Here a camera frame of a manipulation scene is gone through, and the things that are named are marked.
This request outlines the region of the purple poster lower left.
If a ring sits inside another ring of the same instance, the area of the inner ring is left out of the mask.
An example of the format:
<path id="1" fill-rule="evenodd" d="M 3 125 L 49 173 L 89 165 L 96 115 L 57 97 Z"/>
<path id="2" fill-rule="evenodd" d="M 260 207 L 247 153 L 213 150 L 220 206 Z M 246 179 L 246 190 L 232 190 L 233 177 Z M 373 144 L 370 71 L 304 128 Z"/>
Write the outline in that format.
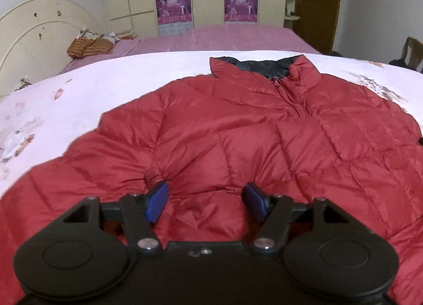
<path id="1" fill-rule="evenodd" d="M 191 22 L 191 0 L 155 0 L 158 24 Z"/>

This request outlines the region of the brown wooden door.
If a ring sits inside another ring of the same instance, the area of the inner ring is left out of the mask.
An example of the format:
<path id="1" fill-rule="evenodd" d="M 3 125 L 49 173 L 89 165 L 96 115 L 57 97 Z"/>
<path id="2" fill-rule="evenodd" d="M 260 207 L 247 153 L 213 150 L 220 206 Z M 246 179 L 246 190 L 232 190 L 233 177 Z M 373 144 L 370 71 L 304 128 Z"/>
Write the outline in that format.
<path id="1" fill-rule="evenodd" d="M 333 49 L 341 0 L 295 0 L 293 31 L 323 54 Z"/>

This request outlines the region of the red puffer jacket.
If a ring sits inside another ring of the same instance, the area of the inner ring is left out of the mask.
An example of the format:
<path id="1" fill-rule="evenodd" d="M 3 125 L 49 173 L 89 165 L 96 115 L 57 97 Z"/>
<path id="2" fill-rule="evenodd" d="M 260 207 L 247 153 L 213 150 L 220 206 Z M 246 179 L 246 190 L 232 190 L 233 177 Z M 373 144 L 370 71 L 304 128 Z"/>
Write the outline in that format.
<path id="1" fill-rule="evenodd" d="M 326 74 L 310 58 L 287 76 L 212 58 L 210 73 L 175 80 L 102 115 L 65 153 L 1 198 L 1 303 L 23 292 L 17 248 L 81 199 L 116 201 L 161 180 L 170 197 L 160 240 L 240 240 L 253 224 L 253 182 L 308 203 L 325 196 L 385 238 L 400 268 L 391 296 L 422 303 L 422 132 L 399 105 Z"/>

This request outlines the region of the cream wooden headboard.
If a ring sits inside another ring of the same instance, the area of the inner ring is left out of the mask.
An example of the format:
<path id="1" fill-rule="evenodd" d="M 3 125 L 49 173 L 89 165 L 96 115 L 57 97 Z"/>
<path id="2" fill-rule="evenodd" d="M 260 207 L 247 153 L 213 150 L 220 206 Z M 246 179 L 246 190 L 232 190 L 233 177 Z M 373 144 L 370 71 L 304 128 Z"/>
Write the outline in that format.
<path id="1" fill-rule="evenodd" d="M 1 17 L 1 97 L 22 79 L 34 84 L 70 62 L 67 49 L 83 29 L 105 28 L 70 0 L 29 0 Z"/>

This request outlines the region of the purple poster lower right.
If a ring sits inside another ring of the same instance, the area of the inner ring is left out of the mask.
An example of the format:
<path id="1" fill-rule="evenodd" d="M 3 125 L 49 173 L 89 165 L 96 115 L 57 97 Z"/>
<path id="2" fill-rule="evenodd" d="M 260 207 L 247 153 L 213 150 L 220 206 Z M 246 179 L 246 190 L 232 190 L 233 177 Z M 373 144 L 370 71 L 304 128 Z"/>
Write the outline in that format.
<path id="1" fill-rule="evenodd" d="M 224 0 L 224 21 L 226 23 L 257 23 L 258 0 Z"/>

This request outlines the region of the pink bed sheet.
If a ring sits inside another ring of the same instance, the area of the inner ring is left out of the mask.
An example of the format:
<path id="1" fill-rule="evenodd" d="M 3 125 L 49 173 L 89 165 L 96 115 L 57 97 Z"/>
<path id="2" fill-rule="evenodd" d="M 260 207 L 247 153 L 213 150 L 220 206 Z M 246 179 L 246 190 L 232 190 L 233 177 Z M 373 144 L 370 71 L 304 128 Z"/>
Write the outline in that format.
<path id="1" fill-rule="evenodd" d="M 319 53 L 290 29 L 257 24 L 224 24 L 191 29 L 173 36 L 122 39 L 111 53 L 75 59 L 62 71 L 66 73 L 98 61 L 144 53 L 255 50 Z"/>

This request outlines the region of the wooden chair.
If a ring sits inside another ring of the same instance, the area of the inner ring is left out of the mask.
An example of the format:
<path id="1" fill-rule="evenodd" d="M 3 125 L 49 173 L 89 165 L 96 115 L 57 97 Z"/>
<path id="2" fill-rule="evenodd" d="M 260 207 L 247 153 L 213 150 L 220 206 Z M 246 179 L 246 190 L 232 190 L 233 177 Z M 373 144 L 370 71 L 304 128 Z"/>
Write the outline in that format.
<path id="1" fill-rule="evenodd" d="M 389 62 L 389 65 L 398 66 L 416 71 L 422 63 L 423 44 L 416 38 L 407 37 L 399 59 Z"/>

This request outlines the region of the purple poster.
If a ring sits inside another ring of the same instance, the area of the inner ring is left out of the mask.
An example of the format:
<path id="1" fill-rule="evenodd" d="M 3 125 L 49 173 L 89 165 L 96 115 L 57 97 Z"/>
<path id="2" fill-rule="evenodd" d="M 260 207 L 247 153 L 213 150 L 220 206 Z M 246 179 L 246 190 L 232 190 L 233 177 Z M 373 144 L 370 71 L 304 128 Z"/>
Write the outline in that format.
<path id="1" fill-rule="evenodd" d="M 224 0 L 224 21 L 226 23 L 257 23 L 258 0 Z"/>
<path id="2" fill-rule="evenodd" d="M 155 0 L 158 24 L 191 22 L 191 0 Z"/>

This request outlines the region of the white floral bed cover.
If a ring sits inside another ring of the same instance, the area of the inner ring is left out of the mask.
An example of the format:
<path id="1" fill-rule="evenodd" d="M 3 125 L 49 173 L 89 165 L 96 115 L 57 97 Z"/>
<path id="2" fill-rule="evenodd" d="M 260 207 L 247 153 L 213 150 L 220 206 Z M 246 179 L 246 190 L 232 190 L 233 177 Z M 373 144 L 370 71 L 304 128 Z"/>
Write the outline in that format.
<path id="1" fill-rule="evenodd" d="M 293 51 L 174 51 L 99 61 L 40 81 L 1 101 L 1 192 L 31 167 L 62 155 L 102 113 L 183 77 L 209 74 L 210 58 L 278 60 Z M 422 122 L 422 74 L 383 63 L 307 54 L 314 66 L 400 105 Z"/>

